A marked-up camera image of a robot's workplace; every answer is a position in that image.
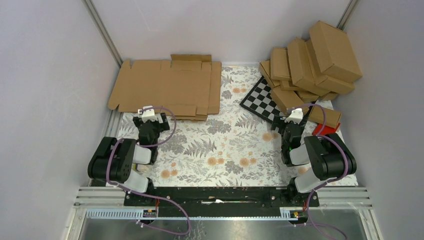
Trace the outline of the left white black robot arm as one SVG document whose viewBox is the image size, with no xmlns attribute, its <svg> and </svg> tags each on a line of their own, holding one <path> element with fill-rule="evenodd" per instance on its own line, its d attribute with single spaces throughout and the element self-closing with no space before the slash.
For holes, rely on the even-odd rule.
<svg viewBox="0 0 424 240">
<path fill-rule="evenodd" d="M 133 119 L 138 129 L 138 139 L 105 136 L 100 141 L 88 167 L 89 178 L 110 185 L 122 186 L 126 191 L 136 191 L 136 199 L 144 206 L 152 204 L 155 192 L 151 180 L 139 174 L 133 165 L 153 165 L 158 156 L 160 134 L 170 130 L 164 112 L 148 115 L 143 113 Z"/>
</svg>

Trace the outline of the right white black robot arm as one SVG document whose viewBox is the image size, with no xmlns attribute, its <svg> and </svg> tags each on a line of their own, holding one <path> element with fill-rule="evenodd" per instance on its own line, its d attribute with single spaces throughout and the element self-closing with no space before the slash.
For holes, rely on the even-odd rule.
<svg viewBox="0 0 424 240">
<path fill-rule="evenodd" d="M 310 164 L 310 169 L 290 180 L 287 201 L 301 205 L 307 194 L 327 183 L 352 175 L 357 170 L 356 159 L 336 133 L 323 135 L 321 128 L 315 135 L 302 138 L 306 120 L 303 107 L 289 110 L 289 115 L 275 116 L 271 129 L 281 135 L 281 157 L 288 167 Z"/>
</svg>

